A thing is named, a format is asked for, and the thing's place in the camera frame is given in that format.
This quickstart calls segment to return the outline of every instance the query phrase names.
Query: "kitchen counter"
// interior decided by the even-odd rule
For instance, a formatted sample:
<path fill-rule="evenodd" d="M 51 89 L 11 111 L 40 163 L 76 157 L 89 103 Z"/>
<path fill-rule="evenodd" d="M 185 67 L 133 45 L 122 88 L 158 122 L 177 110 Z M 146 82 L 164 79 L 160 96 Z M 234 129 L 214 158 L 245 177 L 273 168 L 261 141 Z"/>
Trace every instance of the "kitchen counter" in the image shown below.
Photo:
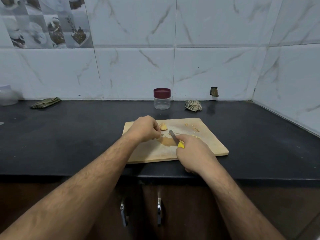
<path fill-rule="evenodd" d="M 249 185 L 320 186 L 320 138 L 247 101 L 202 101 L 202 111 L 172 101 L 62 101 L 32 110 L 35 101 L 0 107 L 0 181 L 65 179 L 120 138 L 125 122 L 200 118 L 229 150 L 218 157 L 230 175 Z M 179 161 L 127 165 L 120 182 L 201 184 Z"/>

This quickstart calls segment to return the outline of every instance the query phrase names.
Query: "clear plastic jar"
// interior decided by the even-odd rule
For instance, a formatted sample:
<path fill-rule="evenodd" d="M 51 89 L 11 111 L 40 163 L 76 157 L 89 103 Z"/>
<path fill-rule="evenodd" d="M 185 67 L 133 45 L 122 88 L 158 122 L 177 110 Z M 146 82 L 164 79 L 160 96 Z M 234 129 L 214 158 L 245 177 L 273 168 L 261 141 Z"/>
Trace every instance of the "clear plastic jar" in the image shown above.
<path fill-rule="evenodd" d="M 171 103 L 171 90 L 169 88 L 156 88 L 153 90 L 153 103 L 156 109 L 168 109 Z"/>
<path fill-rule="evenodd" d="M 10 85 L 0 85 L 0 105 L 7 106 L 18 102 L 17 94 L 12 91 Z"/>

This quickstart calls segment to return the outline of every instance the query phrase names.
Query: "person's left arm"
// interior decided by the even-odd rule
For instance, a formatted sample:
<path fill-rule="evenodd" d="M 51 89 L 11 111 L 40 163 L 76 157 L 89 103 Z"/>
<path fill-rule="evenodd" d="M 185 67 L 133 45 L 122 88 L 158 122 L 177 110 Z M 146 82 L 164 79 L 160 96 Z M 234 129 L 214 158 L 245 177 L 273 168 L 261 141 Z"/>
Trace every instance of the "person's left arm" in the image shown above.
<path fill-rule="evenodd" d="M 152 117 L 138 118 L 109 149 L 27 210 L 0 240 L 84 239 L 134 149 L 160 135 Z"/>

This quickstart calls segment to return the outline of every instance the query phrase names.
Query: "cloth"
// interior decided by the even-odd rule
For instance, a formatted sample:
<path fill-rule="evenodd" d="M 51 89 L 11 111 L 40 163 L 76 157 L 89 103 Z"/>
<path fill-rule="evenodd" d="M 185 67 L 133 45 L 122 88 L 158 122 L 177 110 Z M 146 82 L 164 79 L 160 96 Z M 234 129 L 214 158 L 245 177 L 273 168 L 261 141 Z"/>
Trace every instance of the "cloth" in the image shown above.
<path fill-rule="evenodd" d="M 186 101 L 186 106 L 184 107 L 185 109 L 197 112 L 202 110 L 201 103 L 199 100 L 188 100 Z"/>
<path fill-rule="evenodd" d="M 55 104 L 55 103 L 58 103 L 60 102 L 61 99 L 58 98 L 58 97 L 55 97 L 55 98 L 46 98 L 46 99 L 43 99 L 39 102 L 36 102 L 34 105 L 31 105 L 30 108 L 32 109 L 44 109 L 44 108 L 47 108 L 48 106 L 52 105 L 52 104 Z"/>

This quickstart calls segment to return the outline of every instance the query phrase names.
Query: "silver door handle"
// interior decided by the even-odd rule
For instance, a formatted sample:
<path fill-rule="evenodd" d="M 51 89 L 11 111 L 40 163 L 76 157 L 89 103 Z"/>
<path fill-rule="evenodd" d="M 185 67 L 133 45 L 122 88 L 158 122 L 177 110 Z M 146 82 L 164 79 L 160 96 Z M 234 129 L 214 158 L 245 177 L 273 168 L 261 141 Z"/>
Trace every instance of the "silver door handle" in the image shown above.
<path fill-rule="evenodd" d="M 157 217 L 158 217 L 158 226 L 161 225 L 161 198 L 158 198 L 158 210 L 157 210 Z"/>
<path fill-rule="evenodd" d="M 126 227 L 126 226 L 128 225 L 129 217 L 126 216 L 126 211 L 125 211 L 125 204 L 124 204 L 124 202 L 121 202 L 121 205 L 120 205 L 120 213 L 121 213 L 122 224 L 123 224 L 124 227 Z"/>

